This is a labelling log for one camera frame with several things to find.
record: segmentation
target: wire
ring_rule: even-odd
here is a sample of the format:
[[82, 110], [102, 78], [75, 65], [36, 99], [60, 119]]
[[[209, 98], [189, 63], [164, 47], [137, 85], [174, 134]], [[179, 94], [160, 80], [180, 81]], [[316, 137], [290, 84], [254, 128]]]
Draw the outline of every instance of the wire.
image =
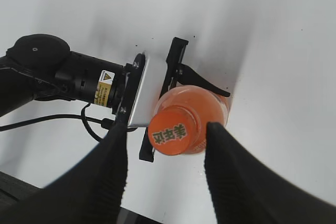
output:
[[90, 127], [89, 123], [88, 123], [88, 120], [85, 116], [85, 109], [87, 107], [89, 107], [91, 105], [91, 103], [88, 103], [86, 104], [86, 106], [82, 109], [82, 111], [80, 112], [80, 116], [81, 116], [81, 119], [82, 119], [82, 122], [84, 124], [84, 127], [85, 129], [88, 131], [88, 133], [95, 139], [97, 140], [98, 142], [100, 142], [102, 140], [102, 138], [100, 136], [98, 136]]
[[[113, 123], [114, 120], [111, 119], [96, 119], [96, 118], [91, 118], [89, 116], [85, 116], [85, 109], [90, 106], [90, 103], [88, 103], [81, 111], [81, 115], [74, 115], [74, 114], [57, 114], [57, 115], [48, 115], [48, 116], [43, 116], [41, 118], [35, 118], [35, 119], [31, 119], [31, 120], [27, 120], [27, 121], [23, 121], [23, 122], [19, 122], [19, 123], [13, 123], [13, 124], [9, 124], [9, 125], [5, 125], [5, 126], [0, 126], [0, 132], [2, 131], [9, 131], [12, 129], [16, 129], [19, 127], [23, 127], [23, 126], [27, 126], [27, 125], [31, 125], [34, 123], [40, 123], [40, 122], [45, 122], [45, 121], [49, 121], [49, 120], [54, 120], [54, 119], [81, 119], [85, 129], [88, 131], [88, 133], [98, 142], [101, 141], [102, 138], [100, 138], [90, 127], [89, 122], [93, 122], [93, 123], [99, 123], [100, 126], [104, 129], [109, 130]], [[137, 128], [129, 128], [127, 130], [127, 132], [133, 132], [135, 131]]]
[[[53, 119], [66, 119], [66, 118], [68, 118], [68, 119], [82, 119], [82, 117], [80, 115], [73, 115], [73, 114], [48, 115], [48, 116], [43, 116], [42, 118], [35, 118], [35, 119], [31, 119], [31, 120], [27, 120], [27, 121], [23, 121], [23, 122], [19, 122], [19, 123], [13, 123], [13, 124], [5, 125], [5, 126], [0, 126], [0, 132], [16, 129], [16, 128], [31, 125], [31, 124], [34, 124], [34, 123], [45, 122], [45, 121], [49, 121], [49, 120], [53, 120]], [[87, 119], [87, 121], [90, 121], [90, 122], [93, 122], [93, 123], [101, 124], [101, 122], [102, 122], [102, 120], [95, 119], [95, 118], [90, 118], [90, 117], [86, 117], [86, 119]]]

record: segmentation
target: orange juice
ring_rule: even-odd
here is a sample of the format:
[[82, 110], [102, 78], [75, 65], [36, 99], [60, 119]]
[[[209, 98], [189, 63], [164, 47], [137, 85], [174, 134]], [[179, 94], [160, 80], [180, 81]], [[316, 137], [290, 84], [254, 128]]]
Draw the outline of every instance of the orange juice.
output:
[[206, 146], [207, 122], [226, 125], [225, 97], [196, 86], [180, 86], [163, 95], [148, 127], [151, 144], [166, 155], [200, 153]]

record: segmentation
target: yellow warning sticker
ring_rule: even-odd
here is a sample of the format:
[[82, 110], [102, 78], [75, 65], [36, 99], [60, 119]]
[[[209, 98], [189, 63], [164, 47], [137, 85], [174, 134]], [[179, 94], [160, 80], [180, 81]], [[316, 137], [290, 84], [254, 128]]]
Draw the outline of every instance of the yellow warning sticker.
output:
[[107, 107], [109, 94], [112, 87], [114, 73], [103, 70], [97, 85], [97, 90], [94, 95], [94, 103], [100, 106]]

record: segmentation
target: bottle cap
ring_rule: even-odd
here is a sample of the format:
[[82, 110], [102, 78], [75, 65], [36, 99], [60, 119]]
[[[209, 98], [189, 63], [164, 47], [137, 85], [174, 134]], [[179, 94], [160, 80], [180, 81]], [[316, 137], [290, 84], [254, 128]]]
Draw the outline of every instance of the bottle cap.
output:
[[166, 155], [184, 153], [196, 140], [193, 115], [185, 108], [169, 106], [151, 120], [148, 137], [152, 146]]

